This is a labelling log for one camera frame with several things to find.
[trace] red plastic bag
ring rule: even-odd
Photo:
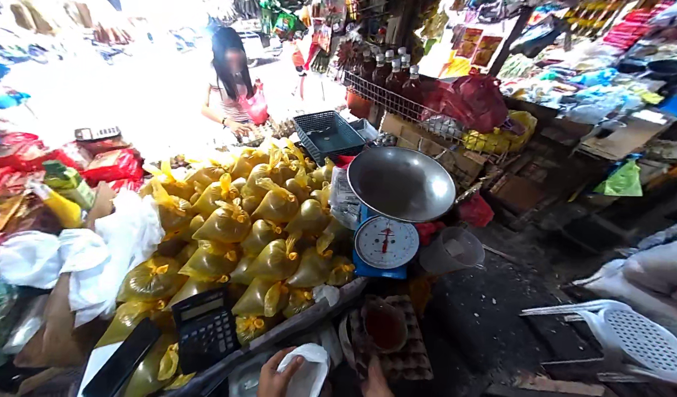
[[[96,155],[82,176],[89,186],[119,179],[141,179],[141,160],[133,149],[119,149]]]
[[[248,116],[250,116],[255,125],[264,124],[270,118],[270,115],[267,113],[267,102],[262,92],[262,85],[257,87],[255,95],[252,98],[239,97],[238,102],[240,102],[240,106],[248,113]]]
[[[471,69],[458,77],[441,100],[440,112],[457,119],[468,129],[489,133],[508,116],[500,80]]]
[[[476,192],[469,201],[458,206],[458,215],[462,221],[468,222],[474,228],[483,228],[493,220],[495,213],[480,193]]]

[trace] green plastic bag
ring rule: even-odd
[[[593,192],[606,196],[642,196],[640,184],[640,167],[636,158],[629,158],[622,167],[616,169],[608,178],[600,183]]]

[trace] human hand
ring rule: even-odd
[[[260,382],[257,386],[257,397],[285,397],[287,385],[290,379],[297,372],[299,367],[304,364],[304,357],[296,356],[292,358],[290,365],[284,371],[277,372],[277,366],[282,359],[297,347],[288,347],[278,351],[260,370]]]
[[[387,379],[382,373],[378,356],[374,355],[370,358],[368,379],[360,385],[360,389],[364,397],[395,397],[390,387],[387,386]]]

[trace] pink plastic bag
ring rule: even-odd
[[[264,124],[267,119],[270,118],[270,115],[267,113],[267,102],[265,101],[265,95],[262,92],[262,84],[257,87],[255,90],[255,95],[250,99],[246,97],[239,97],[238,102],[243,110],[248,113],[253,124],[260,125]]]

